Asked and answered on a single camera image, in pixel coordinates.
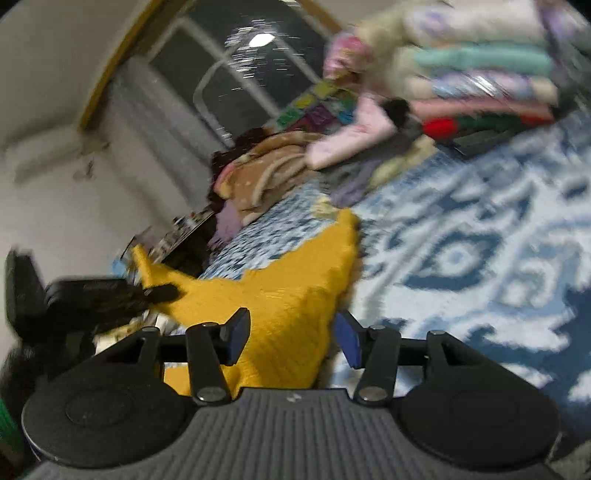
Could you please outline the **cluttered dark side table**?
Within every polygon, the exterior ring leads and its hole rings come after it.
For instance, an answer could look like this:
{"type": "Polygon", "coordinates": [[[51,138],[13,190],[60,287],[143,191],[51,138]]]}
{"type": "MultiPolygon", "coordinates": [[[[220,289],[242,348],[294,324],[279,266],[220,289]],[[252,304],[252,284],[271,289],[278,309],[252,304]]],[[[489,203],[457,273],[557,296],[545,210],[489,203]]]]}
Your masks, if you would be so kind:
{"type": "Polygon", "coordinates": [[[209,264],[209,241],[215,231],[216,217],[209,209],[175,217],[171,229],[164,234],[147,227],[134,235],[117,254],[112,263],[112,272],[116,276],[132,278],[132,249],[141,246],[153,263],[162,263],[184,274],[199,277],[209,264]]]}

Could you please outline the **pink top folded garment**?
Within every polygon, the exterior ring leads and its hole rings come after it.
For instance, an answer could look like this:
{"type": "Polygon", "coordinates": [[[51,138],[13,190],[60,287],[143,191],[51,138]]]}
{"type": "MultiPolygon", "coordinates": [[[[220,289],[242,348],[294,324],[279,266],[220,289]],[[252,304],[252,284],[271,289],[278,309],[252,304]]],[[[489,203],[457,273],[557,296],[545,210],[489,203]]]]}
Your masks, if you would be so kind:
{"type": "Polygon", "coordinates": [[[376,99],[362,95],[351,124],[308,145],[305,165],[315,171],[331,167],[389,139],[396,132],[394,122],[376,99]]]}

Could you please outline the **grey sheer curtain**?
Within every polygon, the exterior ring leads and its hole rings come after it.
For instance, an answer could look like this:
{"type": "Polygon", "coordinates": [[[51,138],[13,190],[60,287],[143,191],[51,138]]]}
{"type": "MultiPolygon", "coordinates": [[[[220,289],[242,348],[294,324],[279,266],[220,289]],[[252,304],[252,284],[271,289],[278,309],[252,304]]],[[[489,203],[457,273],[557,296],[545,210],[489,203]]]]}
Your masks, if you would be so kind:
{"type": "Polygon", "coordinates": [[[117,69],[101,133],[115,171],[154,220],[206,207],[209,160],[223,146],[144,57],[117,69]]]}

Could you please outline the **white metal bed frame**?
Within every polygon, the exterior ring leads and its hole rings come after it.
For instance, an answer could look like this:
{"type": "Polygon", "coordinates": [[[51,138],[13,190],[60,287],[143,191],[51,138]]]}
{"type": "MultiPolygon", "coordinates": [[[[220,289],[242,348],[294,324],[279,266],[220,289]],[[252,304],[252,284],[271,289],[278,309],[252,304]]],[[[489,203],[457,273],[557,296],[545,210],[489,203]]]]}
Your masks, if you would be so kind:
{"type": "Polygon", "coordinates": [[[224,44],[198,26],[186,32],[212,58],[191,102],[226,146],[250,128],[279,120],[321,81],[304,55],[269,26],[240,28],[224,44]]]}

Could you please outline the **yellow knit sweater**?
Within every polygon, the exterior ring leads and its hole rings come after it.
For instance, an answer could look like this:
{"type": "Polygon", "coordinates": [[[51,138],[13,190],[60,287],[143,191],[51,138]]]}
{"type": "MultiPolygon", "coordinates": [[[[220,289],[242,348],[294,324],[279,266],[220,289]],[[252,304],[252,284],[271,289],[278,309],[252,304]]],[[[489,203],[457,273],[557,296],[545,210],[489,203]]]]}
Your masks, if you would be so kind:
{"type": "Polygon", "coordinates": [[[152,262],[136,246],[132,258],[144,287],[175,285],[181,296],[156,309],[183,327],[225,323],[240,307],[250,313],[249,340],[222,369],[229,391],[308,389],[332,343],[332,319],[359,265],[359,219],[349,209],[335,222],[266,268],[238,280],[198,280],[152,262]]]}

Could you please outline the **grey purple folded clothes stack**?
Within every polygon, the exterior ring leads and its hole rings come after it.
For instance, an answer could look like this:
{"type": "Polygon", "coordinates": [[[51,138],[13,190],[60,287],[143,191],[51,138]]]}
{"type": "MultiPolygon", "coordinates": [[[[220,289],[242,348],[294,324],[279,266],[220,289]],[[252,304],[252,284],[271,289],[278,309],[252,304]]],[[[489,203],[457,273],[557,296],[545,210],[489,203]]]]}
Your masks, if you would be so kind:
{"type": "Polygon", "coordinates": [[[437,152],[434,140],[423,133],[421,122],[410,113],[406,101],[389,101],[382,106],[382,111],[397,128],[392,136],[318,174],[318,188],[329,196],[335,208],[359,203],[373,190],[419,166],[437,152]]]}

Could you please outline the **colourful folded clothes stack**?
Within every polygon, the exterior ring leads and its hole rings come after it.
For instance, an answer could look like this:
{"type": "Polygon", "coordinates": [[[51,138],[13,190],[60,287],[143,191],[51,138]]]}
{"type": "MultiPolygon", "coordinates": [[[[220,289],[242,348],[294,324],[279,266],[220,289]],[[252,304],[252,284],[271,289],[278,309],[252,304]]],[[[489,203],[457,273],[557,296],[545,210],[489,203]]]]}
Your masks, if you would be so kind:
{"type": "Polygon", "coordinates": [[[464,158],[550,124],[555,66],[533,1],[438,3],[404,17],[402,90],[425,133],[464,158]]]}

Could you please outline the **colourful alphabet foam mat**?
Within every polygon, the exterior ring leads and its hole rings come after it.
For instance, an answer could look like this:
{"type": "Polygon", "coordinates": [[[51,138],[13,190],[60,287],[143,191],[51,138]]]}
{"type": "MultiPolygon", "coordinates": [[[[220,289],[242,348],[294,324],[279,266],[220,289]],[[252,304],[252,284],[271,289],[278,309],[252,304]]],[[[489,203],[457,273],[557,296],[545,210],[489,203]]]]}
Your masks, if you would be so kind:
{"type": "Polygon", "coordinates": [[[358,95],[322,81],[291,101],[270,121],[274,133],[306,131],[329,135],[353,122],[358,95]]]}

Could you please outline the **beige pink quilt heap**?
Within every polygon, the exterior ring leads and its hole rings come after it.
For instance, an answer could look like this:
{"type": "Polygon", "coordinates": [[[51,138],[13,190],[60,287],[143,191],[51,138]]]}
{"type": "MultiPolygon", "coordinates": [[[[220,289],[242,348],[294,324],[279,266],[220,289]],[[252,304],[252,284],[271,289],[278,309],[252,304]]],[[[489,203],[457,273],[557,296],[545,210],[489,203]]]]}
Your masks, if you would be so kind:
{"type": "Polygon", "coordinates": [[[413,42],[404,19],[415,9],[433,4],[432,1],[396,1],[333,35],[325,48],[322,77],[335,86],[358,93],[397,97],[392,73],[394,54],[413,42]]]}

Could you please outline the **wall air conditioner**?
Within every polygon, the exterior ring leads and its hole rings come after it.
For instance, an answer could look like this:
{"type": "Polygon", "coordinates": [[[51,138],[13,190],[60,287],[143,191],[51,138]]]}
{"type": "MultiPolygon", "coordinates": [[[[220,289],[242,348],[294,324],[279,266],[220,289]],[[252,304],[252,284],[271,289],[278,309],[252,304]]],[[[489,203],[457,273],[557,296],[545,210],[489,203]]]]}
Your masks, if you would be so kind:
{"type": "Polygon", "coordinates": [[[57,128],[21,139],[4,151],[7,176],[22,184],[64,161],[82,155],[86,138],[76,129],[57,128]]]}

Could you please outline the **purple garment by blanket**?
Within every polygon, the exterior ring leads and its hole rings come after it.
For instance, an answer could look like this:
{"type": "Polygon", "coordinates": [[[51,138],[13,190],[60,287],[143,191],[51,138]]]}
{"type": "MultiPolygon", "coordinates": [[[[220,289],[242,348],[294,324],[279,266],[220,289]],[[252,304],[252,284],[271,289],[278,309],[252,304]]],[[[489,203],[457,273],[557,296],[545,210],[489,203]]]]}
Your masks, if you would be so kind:
{"type": "Polygon", "coordinates": [[[215,215],[215,233],[208,245],[212,250],[223,248],[242,230],[242,218],[231,200],[226,200],[221,211],[215,215]]]}

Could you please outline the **brown dotted fleece blanket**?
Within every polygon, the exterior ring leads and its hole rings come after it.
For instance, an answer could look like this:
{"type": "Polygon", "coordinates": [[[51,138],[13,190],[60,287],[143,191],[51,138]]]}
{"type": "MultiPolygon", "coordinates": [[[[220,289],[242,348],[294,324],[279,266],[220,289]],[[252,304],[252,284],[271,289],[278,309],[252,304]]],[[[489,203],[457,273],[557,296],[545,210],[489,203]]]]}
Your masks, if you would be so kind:
{"type": "Polygon", "coordinates": [[[306,131],[267,137],[230,162],[217,177],[213,190],[235,208],[245,227],[315,176],[304,156],[308,145],[322,137],[306,131]]]}

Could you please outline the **blue white patterned bedsheet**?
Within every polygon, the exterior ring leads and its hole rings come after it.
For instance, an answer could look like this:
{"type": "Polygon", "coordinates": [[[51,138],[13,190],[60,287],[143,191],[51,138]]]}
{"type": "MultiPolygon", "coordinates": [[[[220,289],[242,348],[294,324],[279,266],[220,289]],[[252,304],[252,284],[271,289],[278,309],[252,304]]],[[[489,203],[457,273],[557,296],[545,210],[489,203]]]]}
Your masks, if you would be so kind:
{"type": "Polygon", "coordinates": [[[355,206],[349,309],[406,337],[445,330],[590,432],[590,115],[470,161],[438,152],[355,206]]]}

